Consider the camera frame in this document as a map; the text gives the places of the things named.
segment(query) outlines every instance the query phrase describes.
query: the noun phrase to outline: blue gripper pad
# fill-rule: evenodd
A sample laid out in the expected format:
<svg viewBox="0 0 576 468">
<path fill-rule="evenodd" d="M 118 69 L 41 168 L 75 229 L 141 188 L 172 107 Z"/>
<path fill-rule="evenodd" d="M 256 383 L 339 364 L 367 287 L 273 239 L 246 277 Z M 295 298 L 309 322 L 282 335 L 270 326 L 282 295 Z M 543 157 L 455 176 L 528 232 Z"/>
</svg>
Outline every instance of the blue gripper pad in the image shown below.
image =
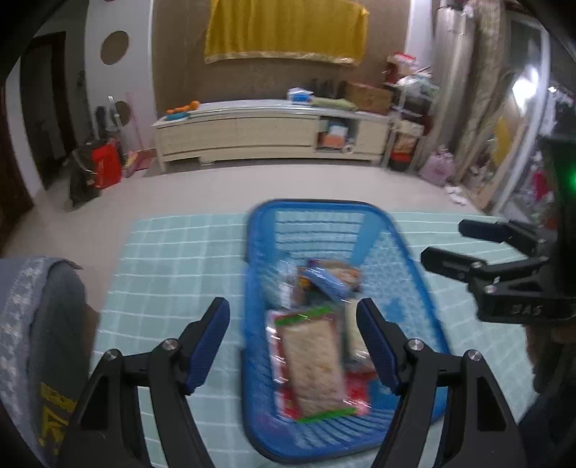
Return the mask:
<svg viewBox="0 0 576 468">
<path fill-rule="evenodd" d="M 202 319 L 184 330 L 183 335 L 189 333 L 195 336 L 196 341 L 190 354 L 190 373 L 185 384 L 190 393 L 206 381 L 229 323 L 230 304 L 226 299 L 216 297 Z"/>
<path fill-rule="evenodd" d="M 380 381 L 397 394 L 405 383 L 399 373 L 406 370 L 403 364 L 406 337 L 398 325 L 384 320 L 372 299 L 362 299 L 358 303 L 356 322 Z M 390 332 L 390 340 L 384 331 Z"/>
</svg>

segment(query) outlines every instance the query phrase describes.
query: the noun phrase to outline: pink bag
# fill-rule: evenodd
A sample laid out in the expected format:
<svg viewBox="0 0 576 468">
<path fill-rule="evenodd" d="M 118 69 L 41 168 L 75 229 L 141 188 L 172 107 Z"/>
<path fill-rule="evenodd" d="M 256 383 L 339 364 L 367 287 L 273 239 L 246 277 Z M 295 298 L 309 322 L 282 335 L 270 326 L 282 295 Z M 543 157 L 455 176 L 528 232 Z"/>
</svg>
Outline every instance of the pink bag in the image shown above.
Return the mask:
<svg viewBox="0 0 576 468">
<path fill-rule="evenodd" d="M 454 156 L 444 150 L 438 153 L 434 152 L 429 156 L 422 169 L 420 169 L 420 177 L 431 184 L 442 187 L 449 177 L 454 175 L 455 171 Z"/>
</svg>

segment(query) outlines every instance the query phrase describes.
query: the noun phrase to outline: cabinet drawer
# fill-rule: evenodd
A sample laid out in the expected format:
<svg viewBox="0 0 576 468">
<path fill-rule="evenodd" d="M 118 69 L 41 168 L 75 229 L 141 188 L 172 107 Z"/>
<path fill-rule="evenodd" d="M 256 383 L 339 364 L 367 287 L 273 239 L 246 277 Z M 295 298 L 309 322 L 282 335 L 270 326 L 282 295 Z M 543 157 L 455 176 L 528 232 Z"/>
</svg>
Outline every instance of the cabinet drawer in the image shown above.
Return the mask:
<svg viewBox="0 0 576 468">
<path fill-rule="evenodd" d="M 236 120 L 191 122 L 159 129 L 164 154 L 236 146 Z"/>
<path fill-rule="evenodd" d="M 382 154 L 388 139 L 388 129 L 389 126 L 387 124 L 360 121 L 354 151 L 357 153 Z"/>
<path fill-rule="evenodd" d="M 238 146 L 311 146 L 316 119 L 237 119 Z"/>
</svg>

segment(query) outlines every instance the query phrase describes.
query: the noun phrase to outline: yellow cloth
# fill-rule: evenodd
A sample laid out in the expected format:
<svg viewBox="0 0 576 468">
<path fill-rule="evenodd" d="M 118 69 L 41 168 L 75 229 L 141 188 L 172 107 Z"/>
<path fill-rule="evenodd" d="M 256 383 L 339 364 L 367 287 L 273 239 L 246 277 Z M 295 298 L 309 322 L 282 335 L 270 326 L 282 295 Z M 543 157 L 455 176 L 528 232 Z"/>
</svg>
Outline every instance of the yellow cloth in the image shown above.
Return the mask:
<svg viewBox="0 0 576 468">
<path fill-rule="evenodd" d="M 212 0 L 204 61 L 295 58 L 357 65 L 368 11 L 347 0 Z"/>
<path fill-rule="evenodd" d="M 504 117 L 498 118 L 496 128 L 494 129 L 494 136 L 496 137 L 497 145 L 496 151 L 492 156 L 492 161 L 496 167 L 500 167 L 506 156 L 508 156 L 508 152 L 512 146 L 512 137 L 510 136 L 508 124 Z"/>
</svg>

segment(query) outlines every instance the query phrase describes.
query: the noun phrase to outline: white floor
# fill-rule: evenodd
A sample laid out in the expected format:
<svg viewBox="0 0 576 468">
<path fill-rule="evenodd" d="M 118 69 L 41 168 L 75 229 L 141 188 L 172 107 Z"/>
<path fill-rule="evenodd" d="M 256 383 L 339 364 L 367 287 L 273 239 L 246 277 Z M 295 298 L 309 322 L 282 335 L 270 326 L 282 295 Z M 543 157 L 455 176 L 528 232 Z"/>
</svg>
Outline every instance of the white floor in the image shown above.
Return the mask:
<svg viewBox="0 0 576 468">
<path fill-rule="evenodd" d="M 134 176 L 70 210 L 67 180 L 56 181 L 20 222 L 4 256 L 70 259 L 96 310 L 104 297 L 134 220 L 191 213 L 248 212 L 271 198 L 357 200 L 390 211 L 477 213 L 457 206 L 418 178 L 377 167 L 327 164 L 256 165 L 203 169 L 150 178 Z"/>
</svg>

